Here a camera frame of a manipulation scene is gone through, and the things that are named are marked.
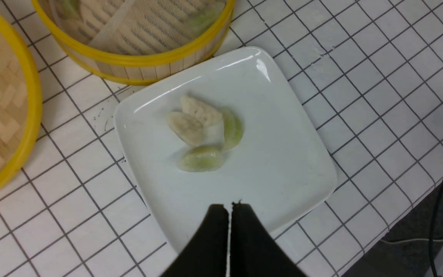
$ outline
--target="grid tablecloth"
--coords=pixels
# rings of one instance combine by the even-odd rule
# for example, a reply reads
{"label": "grid tablecloth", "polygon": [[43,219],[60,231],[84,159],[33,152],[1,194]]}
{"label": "grid tablecloth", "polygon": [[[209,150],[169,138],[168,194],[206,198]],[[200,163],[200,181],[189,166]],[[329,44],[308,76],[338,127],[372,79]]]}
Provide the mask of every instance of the grid tablecloth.
{"label": "grid tablecloth", "polygon": [[[0,14],[44,99],[35,149],[0,191],[0,276],[158,276],[176,255],[111,120],[140,88],[75,65],[30,0]],[[326,203],[273,236],[310,276],[341,276],[443,175],[443,0],[238,0],[218,54],[244,45],[274,57],[339,172]]]}

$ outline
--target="yellow rim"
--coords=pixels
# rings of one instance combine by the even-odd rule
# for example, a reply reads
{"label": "yellow rim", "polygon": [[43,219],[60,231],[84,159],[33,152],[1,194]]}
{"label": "yellow rim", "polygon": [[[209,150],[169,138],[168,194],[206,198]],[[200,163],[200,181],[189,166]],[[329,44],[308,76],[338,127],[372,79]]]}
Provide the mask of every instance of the yellow rim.
{"label": "yellow rim", "polygon": [[6,38],[18,57],[27,84],[28,114],[20,145],[13,157],[0,171],[0,188],[20,170],[27,160],[37,139],[40,118],[42,117],[42,95],[37,68],[32,55],[16,30],[0,16],[0,33]]}
{"label": "yellow rim", "polygon": [[[208,58],[211,58],[211,56],[213,56],[218,51],[218,49],[220,48],[220,46],[223,43],[223,40],[225,40],[225,37],[228,34],[228,30],[229,30],[229,28],[227,26],[227,29],[225,30],[225,33],[223,33],[223,36],[221,37],[220,41],[217,43],[217,45],[215,45],[213,50],[206,56],[206,58],[204,58],[202,60],[202,62],[206,61]],[[130,86],[148,86],[148,85],[151,85],[155,82],[162,80],[162,79],[155,79],[155,80],[126,79],[126,78],[121,78],[121,77],[116,77],[116,76],[105,74],[105,73],[101,72],[100,70],[96,70],[94,68],[89,67],[88,65],[84,64],[82,61],[77,59],[75,56],[73,56],[72,53],[70,53],[69,51],[67,51],[67,49],[65,47],[63,47],[63,45],[61,44],[60,41],[57,40],[57,43],[61,47],[61,49],[63,49],[63,51],[69,56],[69,58],[71,58],[77,65],[81,66],[86,71],[91,72],[91,73],[97,75],[98,77],[102,77],[102,78],[107,79],[109,81],[121,83],[121,84],[127,84]]]}
{"label": "yellow rim", "polygon": [[173,61],[178,61],[211,41],[218,31],[222,28],[223,24],[229,20],[232,14],[233,7],[235,6],[235,0],[228,0],[225,5],[225,9],[221,13],[221,16],[206,30],[200,37],[196,38],[192,42],[179,47],[177,49],[167,51],[161,54],[147,55],[147,56],[125,56],[118,54],[111,54],[86,46],[81,42],[73,39],[61,30],[51,19],[47,16],[44,10],[40,7],[38,0],[32,0],[33,7],[39,15],[44,24],[51,30],[51,33],[64,44],[74,49],[76,52],[93,58],[94,60],[102,63],[109,63],[111,65],[122,65],[127,67],[151,67],[155,65],[163,65]]}

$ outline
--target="white square plate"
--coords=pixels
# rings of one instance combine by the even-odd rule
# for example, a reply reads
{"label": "white square plate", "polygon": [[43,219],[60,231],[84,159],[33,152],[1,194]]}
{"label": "white square plate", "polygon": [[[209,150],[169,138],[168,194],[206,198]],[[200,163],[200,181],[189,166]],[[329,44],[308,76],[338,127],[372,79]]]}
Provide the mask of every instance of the white square plate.
{"label": "white square plate", "polygon": [[[244,124],[240,144],[215,172],[189,173],[176,162],[189,147],[167,125],[186,93],[229,107]],[[281,70],[264,50],[213,58],[122,101],[114,125],[141,194],[180,252],[211,204],[241,200],[272,232],[331,195],[336,169]]]}

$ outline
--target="wire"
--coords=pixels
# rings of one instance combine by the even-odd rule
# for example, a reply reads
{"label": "wire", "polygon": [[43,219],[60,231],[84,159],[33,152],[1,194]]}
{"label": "wire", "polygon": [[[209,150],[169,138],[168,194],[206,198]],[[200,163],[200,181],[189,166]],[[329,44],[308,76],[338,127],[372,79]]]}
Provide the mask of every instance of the wire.
{"label": "wire", "polygon": [[[405,244],[406,242],[427,242],[429,239],[424,238],[416,238],[416,239],[407,239],[407,240],[380,240],[385,244],[396,245],[396,244]],[[443,242],[443,238],[434,239],[434,242]]]}
{"label": "wire", "polygon": [[430,268],[432,269],[432,274],[434,277],[438,277],[436,268],[435,268],[435,259],[434,259],[434,232],[435,232],[435,221],[438,214],[438,207],[440,205],[440,201],[442,199],[443,194],[443,179],[439,185],[437,199],[435,200],[434,209],[432,212],[432,220],[430,221],[430,232],[428,235],[428,259],[430,260]]}

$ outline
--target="floor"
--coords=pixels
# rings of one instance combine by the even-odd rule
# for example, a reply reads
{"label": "floor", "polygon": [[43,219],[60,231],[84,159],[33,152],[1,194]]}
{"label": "floor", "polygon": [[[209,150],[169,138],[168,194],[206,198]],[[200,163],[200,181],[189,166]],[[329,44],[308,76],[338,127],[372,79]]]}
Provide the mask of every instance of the floor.
{"label": "floor", "polygon": [[[428,230],[432,209],[438,194],[438,188],[418,204],[407,216],[397,223],[383,240],[403,240],[410,238],[428,238]],[[443,200],[441,201],[436,223],[436,238],[443,238]],[[435,254],[441,249],[442,242],[434,245]],[[399,263],[412,276],[424,276],[430,266],[428,261],[428,242],[417,241],[404,244],[389,245],[378,242],[366,255],[380,256],[389,261]],[[350,270],[345,277],[354,277]]]}

